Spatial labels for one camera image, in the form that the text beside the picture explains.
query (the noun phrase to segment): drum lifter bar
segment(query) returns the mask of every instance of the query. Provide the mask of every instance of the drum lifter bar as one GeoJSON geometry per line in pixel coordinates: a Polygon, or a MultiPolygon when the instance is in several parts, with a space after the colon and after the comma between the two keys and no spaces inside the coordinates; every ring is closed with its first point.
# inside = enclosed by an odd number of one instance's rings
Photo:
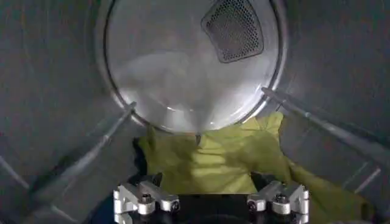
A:
{"type": "Polygon", "coordinates": [[[332,136],[336,137],[345,144],[351,146],[361,156],[374,162],[379,168],[390,171],[390,149],[375,141],[368,141],[366,138],[357,136],[343,128],[340,128],[330,122],[319,118],[315,114],[306,111],[286,97],[274,92],[269,88],[261,89],[265,95],[280,103],[286,110],[297,113],[298,115],[308,119],[312,123],[318,125],[321,129],[327,131],[332,136]]]}

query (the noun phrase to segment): bolt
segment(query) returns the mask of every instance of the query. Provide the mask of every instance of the bolt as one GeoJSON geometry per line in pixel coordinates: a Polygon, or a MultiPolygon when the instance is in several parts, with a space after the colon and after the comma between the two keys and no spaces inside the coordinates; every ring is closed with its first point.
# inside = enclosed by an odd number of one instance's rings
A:
{"type": "Polygon", "coordinates": [[[150,194],[143,194],[141,201],[143,203],[150,203],[152,201],[152,197],[150,194]]]}
{"type": "Polygon", "coordinates": [[[250,212],[256,212],[257,211],[256,204],[253,201],[248,202],[248,209],[250,212]]]}
{"type": "Polygon", "coordinates": [[[178,201],[174,201],[171,205],[171,212],[177,212],[180,209],[180,204],[178,201]]]}
{"type": "Polygon", "coordinates": [[[277,203],[286,203],[287,202],[287,197],[284,194],[277,194],[275,196],[275,202],[277,202],[277,203]]]}

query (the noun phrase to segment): yellow cloth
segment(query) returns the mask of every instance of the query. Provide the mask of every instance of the yellow cloth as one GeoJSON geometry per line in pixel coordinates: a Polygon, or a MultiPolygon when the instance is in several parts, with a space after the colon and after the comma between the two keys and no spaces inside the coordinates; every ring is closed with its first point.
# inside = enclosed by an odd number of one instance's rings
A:
{"type": "Polygon", "coordinates": [[[140,139],[149,174],[163,173],[161,186],[172,194],[251,194],[256,192],[250,171],[292,180],[310,190],[310,223],[361,220],[365,205],[345,191],[297,166],[279,147],[281,113],[259,120],[207,131],[195,136],[160,136],[153,129],[140,139]]]}

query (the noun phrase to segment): mesh grille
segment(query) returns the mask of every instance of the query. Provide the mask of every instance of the mesh grille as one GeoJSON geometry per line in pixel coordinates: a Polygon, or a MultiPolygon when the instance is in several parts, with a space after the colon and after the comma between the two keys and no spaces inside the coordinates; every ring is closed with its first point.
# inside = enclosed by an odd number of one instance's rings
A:
{"type": "Polygon", "coordinates": [[[207,12],[202,28],[217,50],[218,58],[229,63],[260,54],[263,34],[248,0],[221,0],[207,12]]]}

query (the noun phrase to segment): circular back panel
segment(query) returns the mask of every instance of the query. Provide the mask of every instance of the circular back panel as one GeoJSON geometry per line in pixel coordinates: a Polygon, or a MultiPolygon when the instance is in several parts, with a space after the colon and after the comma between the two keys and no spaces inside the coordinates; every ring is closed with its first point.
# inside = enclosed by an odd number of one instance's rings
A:
{"type": "Polygon", "coordinates": [[[106,32],[121,97],[171,132],[240,121],[275,74],[278,28],[266,0],[117,0],[106,32]]]}

